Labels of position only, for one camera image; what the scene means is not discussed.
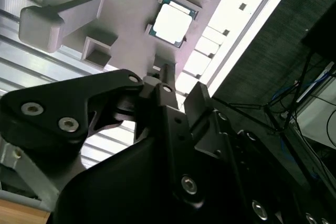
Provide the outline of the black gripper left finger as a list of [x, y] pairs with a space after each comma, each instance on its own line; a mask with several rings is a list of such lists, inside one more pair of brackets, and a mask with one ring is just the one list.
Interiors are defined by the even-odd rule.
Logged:
[[149, 84], [125, 69], [2, 96], [1, 167], [13, 170], [55, 209], [67, 184], [88, 170], [80, 160], [85, 141], [123, 121], [136, 124], [131, 146], [152, 140], [163, 150], [173, 188], [182, 186], [203, 199], [192, 179], [197, 150], [187, 117], [178, 110], [172, 80], [164, 77]]

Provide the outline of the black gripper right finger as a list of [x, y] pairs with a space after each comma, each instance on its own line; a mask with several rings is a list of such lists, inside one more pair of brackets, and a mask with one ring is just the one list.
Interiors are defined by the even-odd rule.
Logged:
[[322, 180], [295, 181], [261, 139], [234, 131], [198, 82], [184, 101], [196, 141], [207, 154], [202, 219], [216, 223], [335, 223], [335, 198]]

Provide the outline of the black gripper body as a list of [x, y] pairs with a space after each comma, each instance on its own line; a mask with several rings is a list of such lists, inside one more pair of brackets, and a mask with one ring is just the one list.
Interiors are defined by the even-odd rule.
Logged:
[[251, 223], [224, 163], [195, 151], [203, 199], [173, 188], [163, 150], [135, 144], [80, 173], [61, 192], [54, 223]]

